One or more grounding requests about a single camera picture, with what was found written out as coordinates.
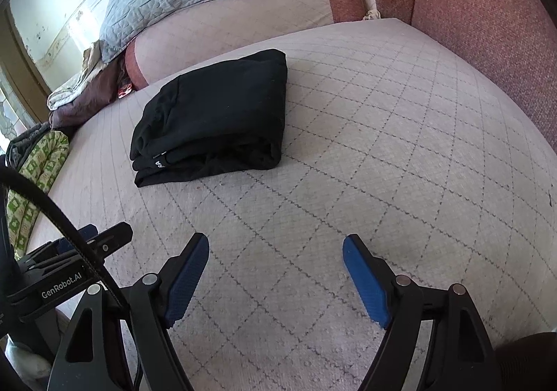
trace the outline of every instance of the grid pattern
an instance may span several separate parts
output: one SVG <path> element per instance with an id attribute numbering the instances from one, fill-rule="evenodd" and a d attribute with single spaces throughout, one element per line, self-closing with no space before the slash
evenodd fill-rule
<path id="1" fill-rule="evenodd" d="M 557 325 L 557 157 L 506 94 L 394 19 L 202 65 L 271 47 L 289 65 L 277 168 L 137 189 L 130 139 L 169 77 L 89 121 L 50 193 L 76 225 L 132 225 L 108 260 L 121 284 L 207 234 L 210 260 L 171 333 L 197 389 L 357 389 L 382 331 L 342 262 L 352 232 L 419 284 L 464 283 L 496 345 Z M 55 237 L 41 218 L 32 247 Z"/>

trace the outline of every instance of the red upholstered headboard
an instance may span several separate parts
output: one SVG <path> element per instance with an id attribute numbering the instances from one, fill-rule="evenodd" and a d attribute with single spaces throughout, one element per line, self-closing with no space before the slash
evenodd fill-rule
<path id="1" fill-rule="evenodd" d="M 540 0 L 376 0 L 503 89 L 557 151 L 557 28 Z"/>

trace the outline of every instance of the mattress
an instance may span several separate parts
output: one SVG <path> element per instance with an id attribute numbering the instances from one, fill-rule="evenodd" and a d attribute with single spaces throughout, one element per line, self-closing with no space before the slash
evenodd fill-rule
<path id="1" fill-rule="evenodd" d="M 395 19 L 197 66 L 267 48 L 290 69 L 277 168 L 138 189 L 131 136 L 170 76 L 88 121 L 50 191 L 77 226 L 131 224 L 132 243 L 107 260 L 121 285 L 208 236 L 207 268 L 170 331 L 196 389 L 358 388 L 384 332 L 344 267 L 350 233 L 418 284 L 463 283 L 495 346 L 557 326 L 557 156 L 503 91 Z M 57 235 L 41 215 L 31 247 Z"/>
<path id="2" fill-rule="evenodd" d="M 244 45 L 365 13 L 362 0 L 213 0 L 143 31 L 126 50 L 126 69 L 141 89 Z"/>

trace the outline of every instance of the black hoodie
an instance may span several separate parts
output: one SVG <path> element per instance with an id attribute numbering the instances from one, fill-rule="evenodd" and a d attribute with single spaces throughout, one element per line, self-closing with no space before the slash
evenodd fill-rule
<path id="1" fill-rule="evenodd" d="M 287 76 L 285 54 L 271 49 L 166 83 L 134 130 L 135 184 L 275 167 L 281 157 Z"/>

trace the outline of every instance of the black cable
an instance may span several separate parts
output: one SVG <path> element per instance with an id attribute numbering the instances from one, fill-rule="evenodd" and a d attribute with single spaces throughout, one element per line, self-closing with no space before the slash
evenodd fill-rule
<path id="1" fill-rule="evenodd" d="M 33 182 L 26 179 L 16 170 L 6 166 L 0 166 L 0 185 L 13 190 L 20 194 L 30 202 L 32 202 L 45 216 L 58 228 L 58 230 L 66 237 L 68 242 L 76 249 L 85 262 L 85 265 L 98 276 L 99 280 L 106 286 L 108 292 L 113 296 L 114 301 L 129 313 L 129 305 L 120 287 L 114 281 L 114 278 L 108 273 L 104 266 L 104 259 L 100 258 L 83 240 L 77 229 L 64 215 L 62 210 Z"/>

